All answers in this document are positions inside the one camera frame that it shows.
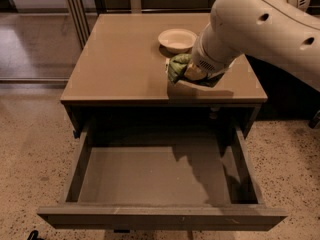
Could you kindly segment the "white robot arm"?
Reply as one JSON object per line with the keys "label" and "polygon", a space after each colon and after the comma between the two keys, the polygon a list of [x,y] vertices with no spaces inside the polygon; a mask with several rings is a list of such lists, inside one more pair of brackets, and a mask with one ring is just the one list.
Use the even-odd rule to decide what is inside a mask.
{"label": "white robot arm", "polygon": [[283,69],[320,90],[320,19],[310,0],[215,0],[192,62],[216,77],[242,54]]}

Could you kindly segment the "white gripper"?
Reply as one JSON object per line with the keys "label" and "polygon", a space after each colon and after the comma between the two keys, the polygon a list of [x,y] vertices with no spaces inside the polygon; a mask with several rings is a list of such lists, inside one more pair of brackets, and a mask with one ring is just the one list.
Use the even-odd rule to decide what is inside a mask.
{"label": "white gripper", "polygon": [[201,33],[192,48],[192,62],[187,65],[184,76],[198,81],[209,75],[225,72],[235,60],[235,51],[225,46],[213,34]]}

